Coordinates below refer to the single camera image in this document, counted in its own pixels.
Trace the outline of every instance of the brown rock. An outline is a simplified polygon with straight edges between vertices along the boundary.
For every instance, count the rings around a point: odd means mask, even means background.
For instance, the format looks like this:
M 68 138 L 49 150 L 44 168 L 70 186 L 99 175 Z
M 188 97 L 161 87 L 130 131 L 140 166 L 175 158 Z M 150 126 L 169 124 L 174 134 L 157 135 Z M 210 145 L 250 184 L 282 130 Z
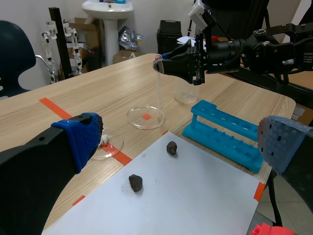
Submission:
M 171 155 L 175 155 L 176 150 L 177 150 L 177 145 L 174 141 L 169 142 L 168 145 L 166 146 L 166 151 Z
M 142 178 L 140 176 L 131 175 L 128 179 L 134 192 L 138 192 L 142 189 Z

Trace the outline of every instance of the small orange square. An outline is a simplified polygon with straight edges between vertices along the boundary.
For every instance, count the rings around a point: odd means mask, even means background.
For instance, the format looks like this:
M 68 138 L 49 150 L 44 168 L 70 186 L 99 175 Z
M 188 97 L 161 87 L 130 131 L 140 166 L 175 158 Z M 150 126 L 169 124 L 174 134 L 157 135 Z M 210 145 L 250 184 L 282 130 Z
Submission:
M 143 119 L 145 120 L 149 120 L 150 118 L 152 118 L 152 116 L 150 114 L 144 114 L 141 116 Z

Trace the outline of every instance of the white paper sheet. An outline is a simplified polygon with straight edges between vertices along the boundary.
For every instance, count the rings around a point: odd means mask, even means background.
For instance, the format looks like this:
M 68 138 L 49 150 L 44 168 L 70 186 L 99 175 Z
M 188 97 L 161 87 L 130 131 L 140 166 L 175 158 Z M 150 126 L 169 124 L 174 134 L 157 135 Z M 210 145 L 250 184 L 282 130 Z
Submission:
M 166 152 L 175 141 L 177 156 Z M 134 193 L 128 177 L 143 178 Z M 259 181 L 172 133 L 152 144 L 44 235 L 244 235 Z

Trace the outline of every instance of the black chair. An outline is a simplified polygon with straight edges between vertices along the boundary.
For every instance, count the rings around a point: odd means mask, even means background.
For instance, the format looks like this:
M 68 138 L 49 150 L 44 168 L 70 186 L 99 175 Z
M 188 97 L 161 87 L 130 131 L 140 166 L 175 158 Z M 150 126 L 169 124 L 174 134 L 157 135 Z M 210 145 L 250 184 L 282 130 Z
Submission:
M 35 66 L 36 57 L 49 68 L 41 56 L 35 55 L 24 31 L 8 21 L 0 21 L 0 55 L 0 98 L 28 91 L 20 86 L 19 76 Z

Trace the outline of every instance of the test tube rack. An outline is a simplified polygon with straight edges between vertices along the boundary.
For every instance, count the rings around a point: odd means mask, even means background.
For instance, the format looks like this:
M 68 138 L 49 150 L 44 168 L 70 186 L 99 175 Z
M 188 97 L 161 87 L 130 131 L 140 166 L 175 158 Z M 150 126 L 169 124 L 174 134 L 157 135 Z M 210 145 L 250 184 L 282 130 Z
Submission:
M 263 158 L 258 148 L 244 143 L 242 140 L 229 136 L 197 120 L 198 116 L 219 126 L 225 127 L 237 134 L 257 141 L 258 126 L 227 114 L 217 109 L 215 104 L 201 100 L 191 108 L 193 113 L 191 123 L 184 129 L 182 135 L 191 138 L 206 147 L 247 167 L 253 173 L 258 173 Z

